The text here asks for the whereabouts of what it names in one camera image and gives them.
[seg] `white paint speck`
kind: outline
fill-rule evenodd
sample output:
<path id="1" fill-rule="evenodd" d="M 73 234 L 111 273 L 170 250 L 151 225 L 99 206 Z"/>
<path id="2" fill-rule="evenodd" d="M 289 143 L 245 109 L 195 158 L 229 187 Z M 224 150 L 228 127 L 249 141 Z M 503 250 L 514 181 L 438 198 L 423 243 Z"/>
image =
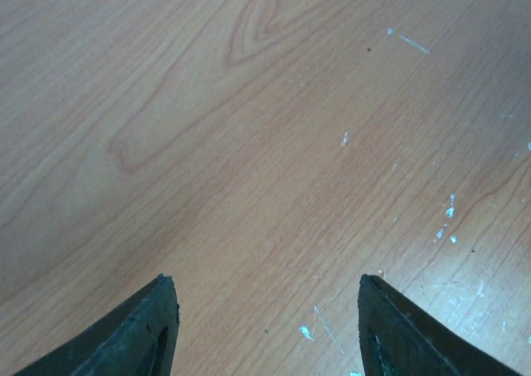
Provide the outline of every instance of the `white paint speck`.
<path id="1" fill-rule="evenodd" d="M 341 141 L 341 146 L 347 146 L 348 144 L 348 131 L 343 136 L 343 141 Z"/>
<path id="2" fill-rule="evenodd" d="M 300 330 L 300 333 L 302 333 L 302 335 L 308 339 L 308 340 L 312 340 L 312 335 L 309 333 L 309 329 L 308 329 L 308 326 L 306 325 L 302 325 L 301 327 L 299 327 L 299 330 Z"/>

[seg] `wooden floor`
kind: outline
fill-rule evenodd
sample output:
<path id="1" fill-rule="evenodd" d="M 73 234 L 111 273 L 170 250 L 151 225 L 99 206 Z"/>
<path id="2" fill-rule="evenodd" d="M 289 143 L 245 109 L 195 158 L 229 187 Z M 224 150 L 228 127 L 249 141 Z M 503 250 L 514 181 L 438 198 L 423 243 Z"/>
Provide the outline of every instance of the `wooden floor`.
<path id="1" fill-rule="evenodd" d="M 0 374 L 159 273 L 176 375 L 362 373 L 372 273 L 531 375 L 530 14 L 0 0 Z"/>

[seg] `white paint splatter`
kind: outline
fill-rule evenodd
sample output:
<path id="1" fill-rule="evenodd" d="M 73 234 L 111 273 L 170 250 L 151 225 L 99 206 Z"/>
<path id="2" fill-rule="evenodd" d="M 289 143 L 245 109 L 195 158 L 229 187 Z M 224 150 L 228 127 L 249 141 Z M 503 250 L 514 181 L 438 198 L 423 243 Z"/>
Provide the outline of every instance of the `white paint splatter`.
<path id="1" fill-rule="evenodd" d="M 302 335 L 308 339 L 308 340 L 313 340 L 312 339 L 312 335 L 310 334 L 309 332 L 309 329 L 308 329 L 308 326 L 306 325 L 302 325 L 301 327 L 299 327 L 299 330 L 300 330 L 300 333 L 302 333 Z"/>
<path id="2" fill-rule="evenodd" d="M 341 348 L 341 346 L 339 345 L 338 341 L 335 339 L 334 337 L 334 334 L 332 333 L 332 330 L 330 330 L 330 328 L 328 327 L 328 325 L 326 325 L 326 322 L 324 322 L 324 318 L 323 316 L 321 315 L 321 312 L 319 311 L 319 308 L 317 308 L 317 305 L 314 305 L 314 312 L 315 314 L 319 317 L 319 319 L 321 320 L 321 322 L 323 323 L 323 326 L 324 328 L 326 329 L 326 331 L 328 332 L 329 336 L 330 336 L 330 339 L 332 339 L 332 341 L 334 342 L 334 344 L 336 345 L 336 347 L 339 349 L 339 352 L 341 354 L 345 354 L 345 352 L 343 351 L 343 349 Z"/>
<path id="3" fill-rule="evenodd" d="M 425 54 L 429 54 L 430 53 L 426 48 L 421 46 L 418 42 L 413 41 L 411 38 L 407 38 L 407 37 L 403 36 L 402 34 L 400 35 L 400 38 L 403 41 L 407 42 L 408 44 L 411 44 L 412 46 L 415 46 L 416 48 L 418 48 L 419 50 L 421 50 Z"/>
<path id="4" fill-rule="evenodd" d="M 347 146 L 348 144 L 348 131 L 343 136 L 343 141 L 341 141 L 341 146 Z"/>
<path id="5" fill-rule="evenodd" d="M 475 293 L 478 297 L 485 297 L 485 294 L 483 293 L 483 289 L 485 288 L 485 283 L 483 280 L 480 281 L 480 285 L 478 286 L 478 291 Z"/>

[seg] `scratch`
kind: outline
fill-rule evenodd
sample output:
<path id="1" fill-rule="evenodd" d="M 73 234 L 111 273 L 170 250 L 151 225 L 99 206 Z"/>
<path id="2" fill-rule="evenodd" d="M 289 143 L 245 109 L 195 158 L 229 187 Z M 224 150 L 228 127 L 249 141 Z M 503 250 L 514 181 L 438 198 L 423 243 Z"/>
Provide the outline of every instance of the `scratch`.
<path id="1" fill-rule="evenodd" d="M 317 308 L 317 305 L 314 305 L 314 313 L 319 317 L 319 319 L 321 320 L 321 322 L 323 322 L 323 326 L 324 326 L 324 328 L 325 328 L 326 331 L 328 332 L 328 334 L 329 334 L 329 336 L 330 336 L 330 339 L 332 339 L 332 341 L 334 342 L 334 344 L 336 345 L 336 347 L 338 347 L 339 352 L 340 352 L 341 354 L 345 354 L 345 352 L 343 351 L 343 349 L 342 349 L 341 346 L 339 345 L 338 341 L 335 339 L 334 334 L 332 333 L 332 330 L 330 330 L 330 328 L 328 327 L 328 325 L 326 325 L 326 322 L 324 321 L 324 318 L 323 318 L 323 316 L 321 315 L 321 312 L 319 311 L 319 308 Z"/>
<path id="2" fill-rule="evenodd" d="M 286 82 L 288 82 L 288 83 L 296 83 L 296 82 L 299 82 L 299 84 L 300 84 L 300 88 L 305 88 L 305 87 L 306 87 L 306 83 L 304 83 L 304 82 L 302 81 L 302 76 L 297 77 L 297 80 L 286 79 L 286 78 L 281 78 L 280 80 L 281 80 L 281 81 L 286 81 Z"/>
<path id="3" fill-rule="evenodd" d="M 400 38 L 403 41 L 407 42 L 408 44 L 411 44 L 412 46 L 415 46 L 416 48 L 418 48 L 419 50 L 421 50 L 425 54 L 429 54 L 430 53 L 426 48 L 421 46 L 418 42 L 414 42 L 411 38 L 407 38 L 407 37 L 403 36 L 402 34 L 400 35 Z"/>
<path id="4" fill-rule="evenodd" d="M 465 299 L 463 297 L 459 297 L 459 300 L 460 301 L 458 303 L 457 300 L 452 297 L 450 300 L 448 300 L 448 302 L 454 306 L 454 310 L 458 310 Z"/>
<path id="5" fill-rule="evenodd" d="M 474 336 L 479 337 L 478 334 L 475 332 L 475 328 L 478 326 L 478 324 L 476 324 L 473 320 L 466 320 L 466 322 L 468 323 L 468 326 L 472 329 L 472 333 L 474 334 Z"/>
<path id="6" fill-rule="evenodd" d="M 483 282 L 483 280 L 480 280 L 480 285 L 478 286 L 478 291 L 475 295 L 477 295 L 478 297 L 485 297 L 485 295 L 483 294 L 484 288 L 485 288 L 485 283 Z"/>
<path id="7" fill-rule="evenodd" d="M 314 335 L 316 316 L 317 315 L 315 314 L 315 311 L 314 311 L 314 325 L 312 326 L 312 336 Z"/>
<path id="8" fill-rule="evenodd" d="M 70 348 L 68 349 L 68 359 L 73 360 L 74 359 L 74 346 L 76 345 L 76 341 L 74 340 L 70 344 Z"/>
<path id="9" fill-rule="evenodd" d="M 456 285 L 456 284 L 453 284 L 453 283 L 447 283 L 447 284 L 437 284 L 437 285 L 428 285 L 426 286 L 426 288 L 431 288 L 431 289 L 445 289 L 446 287 L 454 287 L 460 291 L 466 291 L 466 289 Z"/>

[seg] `wood grain pattern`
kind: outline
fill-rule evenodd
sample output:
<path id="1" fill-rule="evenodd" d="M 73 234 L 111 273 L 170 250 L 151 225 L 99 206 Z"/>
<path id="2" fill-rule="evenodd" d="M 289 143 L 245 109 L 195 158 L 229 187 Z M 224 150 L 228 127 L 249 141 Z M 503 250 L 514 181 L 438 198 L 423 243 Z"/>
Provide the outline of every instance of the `wood grain pattern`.
<path id="1" fill-rule="evenodd" d="M 174 374 L 361 372 L 378 271 L 530 374 L 530 13 L 0 0 L 0 374 L 161 272 Z"/>

